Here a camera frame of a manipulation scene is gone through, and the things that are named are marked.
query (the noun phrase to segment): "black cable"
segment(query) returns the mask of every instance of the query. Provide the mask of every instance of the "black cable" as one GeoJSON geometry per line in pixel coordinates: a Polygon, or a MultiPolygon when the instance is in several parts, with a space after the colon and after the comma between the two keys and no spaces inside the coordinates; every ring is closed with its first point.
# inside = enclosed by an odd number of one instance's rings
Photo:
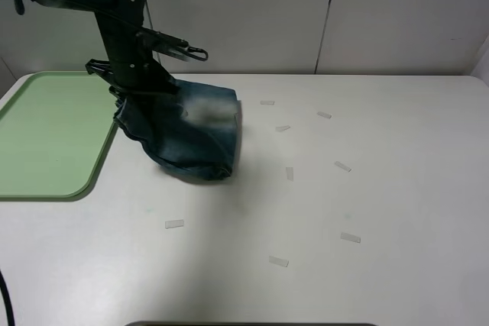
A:
{"type": "Polygon", "coordinates": [[[0,270],[0,292],[2,293],[3,303],[5,305],[5,313],[7,314],[7,326],[15,326],[14,309],[8,294],[7,283],[3,279],[2,271],[0,270]]]}

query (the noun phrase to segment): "white tabletop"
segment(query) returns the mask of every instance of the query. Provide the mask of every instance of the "white tabletop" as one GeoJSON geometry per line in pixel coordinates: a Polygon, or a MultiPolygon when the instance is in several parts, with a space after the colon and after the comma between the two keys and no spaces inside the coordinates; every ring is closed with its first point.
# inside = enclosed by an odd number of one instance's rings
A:
{"type": "Polygon", "coordinates": [[[0,202],[0,269],[18,326],[489,324],[482,81],[179,77],[236,89],[243,139],[235,177],[181,182],[118,131],[84,199],[0,202]],[[282,125],[291,129],[276,132],[282,125]],[[166,230],[176,219],[185,226],[166,230]]]}

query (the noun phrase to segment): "white wall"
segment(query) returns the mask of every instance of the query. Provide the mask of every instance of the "white wall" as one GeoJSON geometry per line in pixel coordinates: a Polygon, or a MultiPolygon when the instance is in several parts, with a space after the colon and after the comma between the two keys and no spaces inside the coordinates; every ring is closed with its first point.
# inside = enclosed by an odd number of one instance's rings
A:
{"type": "Polygon", "coordinates": [[[487,0],[332,0],[318,72],[461,74],[488,31],[487,0]]]}
{"type": "MultiPolygon", "coordinates": [[[[318,73],[461,74],[489,33],[487,0],[332,0],[326,21],[328,3],[148,0],[155,29],[210,52],[207,63],[164,58],[174,73],[312,74],[318,62],[318,73]]],[[[0,55],[16,78],[106,58],[90,13],[27,0],[21,17],[0,0],[0,14],[0,55]]]]}

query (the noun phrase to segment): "green tray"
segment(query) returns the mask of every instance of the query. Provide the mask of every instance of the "green tray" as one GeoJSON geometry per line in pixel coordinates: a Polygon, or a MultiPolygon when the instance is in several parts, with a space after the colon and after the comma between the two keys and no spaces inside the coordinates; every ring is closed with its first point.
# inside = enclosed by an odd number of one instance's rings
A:
{"type": "Polygon", "coordinates": [[[0,111],[0,199],[80,194],[112,141],[114,112],[114,97],[98,76],[30,76],[0,111]]]}

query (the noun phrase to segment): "wall seam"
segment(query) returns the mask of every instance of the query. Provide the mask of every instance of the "wall seam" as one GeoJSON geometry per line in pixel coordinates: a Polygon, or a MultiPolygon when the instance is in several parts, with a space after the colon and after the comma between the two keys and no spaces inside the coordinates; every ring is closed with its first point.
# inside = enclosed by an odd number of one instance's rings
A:
{"type": "MultiPolygon", "coordinates": [[[[147,3],[147,0],[144,0],[144,4],[146,5],[147,21],[150,23],[151,30],[154,31],[153,21],[151,20],[150,6],[147,3]]],[[[160,59],[160,54],[159,53],[156,53],[156,58],[158,58],[158,63],[161,64],[161,59],[160,59]]]]}
{"type": "Polygon", "coordinates": [[[14,73],[11,71],[10,67],[7,65],[3,57],[0,57],[0,60],[2,61],[3,65],[5,65],[5,68],[7,68],[8,72],[11,74],[11,76],[14,78],[14,80],[17,80],[18,78],[15,78],[14,73]]]}
{"type": "Polygon", "coordinates": [[[321,42],[319,44],[318,57],[316,59],[316,66],[314,68],[314,74],[317,74],[317,72],[318,72],[319,58],[321,57],[322,44],[324,42],[324,35],[326,33],[326,24],[328,23],[329,9],[331,8],[331,2],[332,2],[332,0],[328,0],[328,8],[326,10],[326,16],[325,16],[325,19],[324,19],[324,25],[322,26],[321,42]]]}

